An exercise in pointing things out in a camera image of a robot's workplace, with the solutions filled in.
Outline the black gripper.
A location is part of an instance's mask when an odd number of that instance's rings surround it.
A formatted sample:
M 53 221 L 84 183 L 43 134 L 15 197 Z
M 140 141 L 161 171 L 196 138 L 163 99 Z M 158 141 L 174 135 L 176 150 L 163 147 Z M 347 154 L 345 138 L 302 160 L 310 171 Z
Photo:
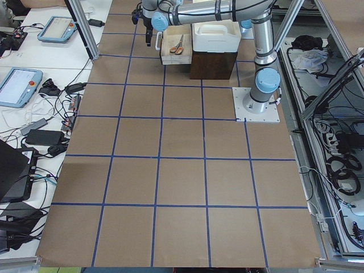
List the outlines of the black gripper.
M 152 26 L 151 18 L 144 18 L 143 24 L 146 28 L 146 33 L 145 33 L 146 46 L 150 46 L 154 29 Z

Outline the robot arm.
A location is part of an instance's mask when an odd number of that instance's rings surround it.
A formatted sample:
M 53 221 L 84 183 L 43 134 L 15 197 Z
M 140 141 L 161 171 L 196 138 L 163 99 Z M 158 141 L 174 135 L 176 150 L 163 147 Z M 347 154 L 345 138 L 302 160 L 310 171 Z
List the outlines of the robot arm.
M 262 114 L 281 81 L 271 23 L 272 6 L 273 1 L 203 1 L 187 4 L 179 1 L 143 1 L 142 14 L 157 31 L 192 23 L 249 20 L 255 44 L 255 83 L 244 97 L 243 106 L 251 113 Z
M 153 29 L 157 32 L 165 31 L 169 26 L 172 25 L 169 18 L 170 8 L 183 4 L 184 1 L 157 1 L 157 0 L 146 0 L 142 1 L 141 4 L 141 18 L 143 25 L 146 28 L 146 45 L 151 46 L 151 38 Z

